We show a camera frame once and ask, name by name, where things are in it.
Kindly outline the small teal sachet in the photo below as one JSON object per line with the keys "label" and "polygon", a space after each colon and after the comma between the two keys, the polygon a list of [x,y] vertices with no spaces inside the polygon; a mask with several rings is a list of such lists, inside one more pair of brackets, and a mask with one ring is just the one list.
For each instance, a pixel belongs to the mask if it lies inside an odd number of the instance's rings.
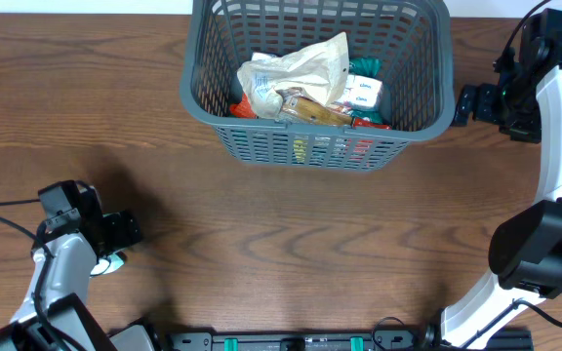
{"label": "small teal sachet", "polygon": [[99,259],[97,265],[91,271],[92,277],[106,275],[117,271],[126,263],[127,257],[124,253],[112,253]]}

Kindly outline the green Nescafe coffee bag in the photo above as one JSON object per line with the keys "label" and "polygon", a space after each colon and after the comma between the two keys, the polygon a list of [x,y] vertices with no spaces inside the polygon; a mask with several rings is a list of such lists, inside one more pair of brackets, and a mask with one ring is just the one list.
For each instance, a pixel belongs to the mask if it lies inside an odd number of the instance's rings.
{"label": "green Nescafe coffee bag", "polygon": [[[349,61],[349,72],[355,75],[376,79],[381,69],[381,61],[377,58],[352,58]],[[353,117],[360,117],[373,124],[382,124],[378,111],[361,111],[354,108]]]}

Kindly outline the colourful tissue pack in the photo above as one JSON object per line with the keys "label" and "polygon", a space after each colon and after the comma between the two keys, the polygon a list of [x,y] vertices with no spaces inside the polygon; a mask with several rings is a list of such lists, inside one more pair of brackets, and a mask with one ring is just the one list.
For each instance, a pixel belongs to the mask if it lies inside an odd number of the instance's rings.
{"label": "colourful tissue pack", "polygon": [[374,111],[382,94],[382,83],[359,73],[346,47],[316,46],[282,57],[253,57],[242,64],[237,77],[254,111],[264,117],[294,108],[301,100],[342,114]]}

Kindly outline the orange pasta packet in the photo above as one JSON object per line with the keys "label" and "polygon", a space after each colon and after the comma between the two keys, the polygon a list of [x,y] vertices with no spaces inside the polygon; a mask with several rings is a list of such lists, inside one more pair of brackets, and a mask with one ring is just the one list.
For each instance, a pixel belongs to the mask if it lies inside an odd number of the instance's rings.
{"label": "orange pasta packet", "polygon": [[361,111],[377,111],[380,93],[361,93],[359,90],[346,88],[339,99],[326,106],[309,99],[302,88],[275,90],[274,93],[283,99],[283,104],[275,117],[278,122],[391,130],[383,118],[382,124],[373,124],[352,116],[354,108]]}

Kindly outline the white paper pouch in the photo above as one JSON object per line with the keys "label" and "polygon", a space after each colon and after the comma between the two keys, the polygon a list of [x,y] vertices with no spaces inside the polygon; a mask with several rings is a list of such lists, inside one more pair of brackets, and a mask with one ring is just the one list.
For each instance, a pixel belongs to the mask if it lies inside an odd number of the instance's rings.
{"label": "white paper pouch", "polygon": [[341,32],[283,57],[246,61],[237,70],[237,79],[253,112],[274,119],[284,102],[282,91],[299,88],[327,106],[342,96],[348,74],[348,40]]}

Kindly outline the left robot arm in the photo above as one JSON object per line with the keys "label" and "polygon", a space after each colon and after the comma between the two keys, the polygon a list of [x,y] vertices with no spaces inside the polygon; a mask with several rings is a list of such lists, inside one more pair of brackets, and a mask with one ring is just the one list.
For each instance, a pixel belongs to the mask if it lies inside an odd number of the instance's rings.
{"label": "left robot arm", "polygon": [[155,350],[154,333],[135,322],[104,332],[86,307],[94,277],[118,270],[142,233],[128,211],[106,214],[97,190],[66,180],[43,188],[45,219],[31,233],[34,272],[22,304],[0,329],[0,350]]}

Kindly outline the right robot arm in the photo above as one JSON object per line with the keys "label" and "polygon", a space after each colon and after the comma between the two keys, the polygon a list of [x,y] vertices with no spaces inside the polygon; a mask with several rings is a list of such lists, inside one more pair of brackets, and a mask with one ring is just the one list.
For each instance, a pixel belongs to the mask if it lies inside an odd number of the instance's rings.
{"label": "right robot arm", "polygon": [[539,184],[533,204],[501,224],[489,248],[489,267],[458,302],[427,325],[419,348],[517,348],[503,328],[525,310],[562,294],[562,11],[540,2],[512,32],[495,61],[497,84],[465,86],[453,123],[496,125],[516,141],[538,144]]}

